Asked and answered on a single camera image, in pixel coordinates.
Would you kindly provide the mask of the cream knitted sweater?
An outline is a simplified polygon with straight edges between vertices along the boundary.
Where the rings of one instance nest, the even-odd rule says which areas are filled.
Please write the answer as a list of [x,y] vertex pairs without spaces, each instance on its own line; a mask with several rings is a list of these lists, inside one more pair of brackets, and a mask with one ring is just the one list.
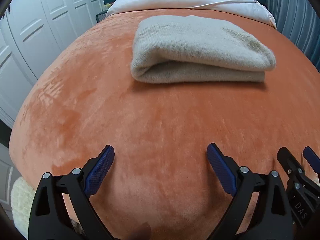
[[263,82],[276,58],[239,26],[198,16],[152,16],[132,46],[132,77],[144,83]]

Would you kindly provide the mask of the white duvet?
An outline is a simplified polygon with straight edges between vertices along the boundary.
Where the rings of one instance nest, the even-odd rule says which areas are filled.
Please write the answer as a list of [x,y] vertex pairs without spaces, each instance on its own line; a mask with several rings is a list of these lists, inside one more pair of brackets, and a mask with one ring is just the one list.
[[277,27],[271,12],[256,0],[116,0],[106,16],[155,9],[216,10]]

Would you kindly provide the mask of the white wardrobe doors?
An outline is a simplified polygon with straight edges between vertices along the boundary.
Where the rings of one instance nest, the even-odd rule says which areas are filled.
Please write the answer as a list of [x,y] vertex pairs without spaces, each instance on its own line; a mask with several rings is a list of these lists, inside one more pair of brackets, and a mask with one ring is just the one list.
[[12,0],[1,16],[1,122],[14,125],[32,87],[95,25],[103,0]]

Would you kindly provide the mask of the blue-grey curtain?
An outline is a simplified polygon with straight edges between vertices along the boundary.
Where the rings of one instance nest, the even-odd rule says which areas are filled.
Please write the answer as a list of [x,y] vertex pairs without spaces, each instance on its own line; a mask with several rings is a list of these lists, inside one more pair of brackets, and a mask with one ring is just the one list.
[[319,69],[319,16],[308,0],[267,0],[277,30]]

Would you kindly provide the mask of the cream fluffy rug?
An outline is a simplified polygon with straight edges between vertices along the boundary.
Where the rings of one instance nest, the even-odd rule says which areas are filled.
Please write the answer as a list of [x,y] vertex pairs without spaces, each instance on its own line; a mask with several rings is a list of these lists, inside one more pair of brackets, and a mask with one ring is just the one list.
[[28,239],[28,226],[35,190],[23,177],[18,178],[11,191],[11,209],[14,225],[25,239]]

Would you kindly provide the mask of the orange plush bed blanket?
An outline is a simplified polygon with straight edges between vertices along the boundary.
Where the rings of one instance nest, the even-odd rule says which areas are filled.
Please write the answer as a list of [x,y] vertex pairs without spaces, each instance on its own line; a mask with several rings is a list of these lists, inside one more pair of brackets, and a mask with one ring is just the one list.
[[[156,15],[232,22],[270,48],[277,66],[264,83],[137,82],[132,42],[140,21]],[[264,23],[160,9],[112,15],[67,47],[25,99],[9,153],[37,187],[45,172],[67,174],[111,145],[114,163],[90,201],[114,237],[149,223],[153,239],[206,239],[231,201],[206,158],[211,142],[253,172],[287,180],[279,148],[298,161],[306,146],[319,151],[319,72]]]

